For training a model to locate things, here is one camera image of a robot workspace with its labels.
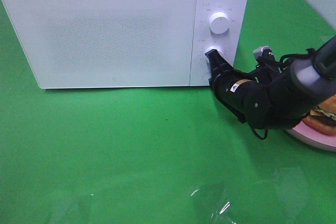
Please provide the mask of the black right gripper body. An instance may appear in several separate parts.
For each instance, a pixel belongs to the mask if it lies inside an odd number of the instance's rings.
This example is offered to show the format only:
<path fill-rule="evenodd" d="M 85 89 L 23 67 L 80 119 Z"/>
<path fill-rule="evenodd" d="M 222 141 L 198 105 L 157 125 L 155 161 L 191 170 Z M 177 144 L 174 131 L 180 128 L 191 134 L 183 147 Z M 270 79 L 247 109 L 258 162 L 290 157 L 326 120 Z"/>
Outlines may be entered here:
<path fill-rule="evenodd" d="M 228 63 L 211 64 L 209 80 L 217 100 L 241 123 L 265 124 L 270 110 L 266 86 L 244 77 Z"/>

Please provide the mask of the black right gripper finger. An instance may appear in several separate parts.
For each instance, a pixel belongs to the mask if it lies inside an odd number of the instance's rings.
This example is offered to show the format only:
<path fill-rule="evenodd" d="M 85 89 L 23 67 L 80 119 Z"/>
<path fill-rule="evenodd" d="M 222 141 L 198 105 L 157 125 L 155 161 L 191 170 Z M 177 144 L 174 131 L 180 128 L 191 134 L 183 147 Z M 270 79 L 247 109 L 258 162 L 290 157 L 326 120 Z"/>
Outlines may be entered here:
<path fill-rule="evenodd" d="M 214 55 L 211 59 L 210 63 L 210 69 L 212 71 L 219 70 L 219 71 L 226 71 L 226 70 L 232 70 L 233 67 L 221 56 Z"/>

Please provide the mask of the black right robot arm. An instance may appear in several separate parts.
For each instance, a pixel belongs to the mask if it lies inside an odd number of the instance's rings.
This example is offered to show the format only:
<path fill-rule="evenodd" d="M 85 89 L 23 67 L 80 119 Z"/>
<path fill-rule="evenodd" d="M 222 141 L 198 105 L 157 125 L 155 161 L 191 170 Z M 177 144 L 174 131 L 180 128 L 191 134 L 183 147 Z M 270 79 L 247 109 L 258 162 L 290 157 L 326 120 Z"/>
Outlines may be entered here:
<path fill-rule="evenodd" d="M 251 129 L 291 129 L 335 95 L 335 38 L 306 54 L 275 60 L 268 46 L 254 50 L 255 70 L 233 68 L 216 49 L 206 52 L 216 99 Z"/>

